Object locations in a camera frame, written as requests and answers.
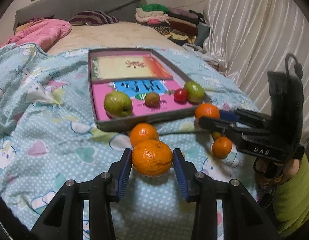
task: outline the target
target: metal bolt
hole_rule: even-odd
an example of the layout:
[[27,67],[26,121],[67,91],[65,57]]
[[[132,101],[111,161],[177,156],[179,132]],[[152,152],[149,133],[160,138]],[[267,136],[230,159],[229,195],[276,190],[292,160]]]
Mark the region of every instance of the metal bolt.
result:
[[110,177],[110,173],[109,172],[106,171],[106,172],[101,173],[101,178],[107,179],[109,177]]
[[234,185],[235,187],[237,187],[237,186],[240,185],[240,181],[238,181],[237,179],[232,179],[231,184]]
[[75,181],[73,180],[73,179],[69,179],[69,180],[67,180],[66,182],[65,182],[65,184],[67,185],[67,186],[72,186],[73,184],[75,183]]
[[204,177],[204,173],[203,173],[203,172],[197,172],[197,173],[195,174],[195,176],[196,176],[196,178],[198,178],[198,179],[202,179],[202,178]]

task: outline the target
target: striped pillow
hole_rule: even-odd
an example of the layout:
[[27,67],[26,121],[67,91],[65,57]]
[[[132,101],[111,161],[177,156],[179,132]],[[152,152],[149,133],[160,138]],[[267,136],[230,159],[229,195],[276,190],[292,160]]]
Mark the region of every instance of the striped pillow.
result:
[[69,23],[72,26],[78,26],[84,24],[89,26],[97,26],[117,22],[119,21],[116,17],[112,17],[103,12],[98,11],[83,11],[76,14],[69,20]]

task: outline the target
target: red fruit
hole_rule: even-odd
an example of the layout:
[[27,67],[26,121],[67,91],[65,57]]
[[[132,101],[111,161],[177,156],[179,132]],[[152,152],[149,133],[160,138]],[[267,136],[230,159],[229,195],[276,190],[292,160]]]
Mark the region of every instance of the red fruit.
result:
[[173,99],[176,102],[184,102],[187,100],[188,97],[188,92],[187,90],[183,89],[183,88],[179,88],[176,92],[174,92],[173,94]]

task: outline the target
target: light blue polka dot blanket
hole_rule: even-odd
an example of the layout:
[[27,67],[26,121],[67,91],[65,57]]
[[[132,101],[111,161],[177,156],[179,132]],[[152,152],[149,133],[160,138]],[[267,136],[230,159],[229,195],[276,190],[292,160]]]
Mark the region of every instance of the light blue polka dot blanket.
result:
[[[157,50],[204,87],[220,109],[256,109],[231,80],[189,52]],[[31,228],[68,179],[93,179],[131,147],[125,134],[96,128],[88,88],[88,50],[56,56],[34,44],[0,49],[0,194],[14,214]],[[187,161],[213,179],[239,179],[256,197],[253,161],[233,147],[224,160],[211,156],[213,139],[195,127],[194,117],[156,125],[160,140],[180,148]],[[159,178],[132,170],[125,196],[111,204],[118,239],[189,240],[194,203],[178,192],[173,168]],[[223,219],[218,203],[218,236]],[[88,205],[84,239],[89,239]]]

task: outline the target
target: white curtain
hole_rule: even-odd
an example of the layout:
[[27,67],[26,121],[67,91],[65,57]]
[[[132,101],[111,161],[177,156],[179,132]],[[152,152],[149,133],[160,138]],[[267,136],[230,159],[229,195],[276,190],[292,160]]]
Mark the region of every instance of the white curtain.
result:
[[[228,77],[271,113],[267,71],[284,72],[287,53],[303,66],[303,140],[309,138],[309,23],[293,0],[208,0],[212,33],[204,50],[223,61]],[[293,62],[289,66],[294,73]]]

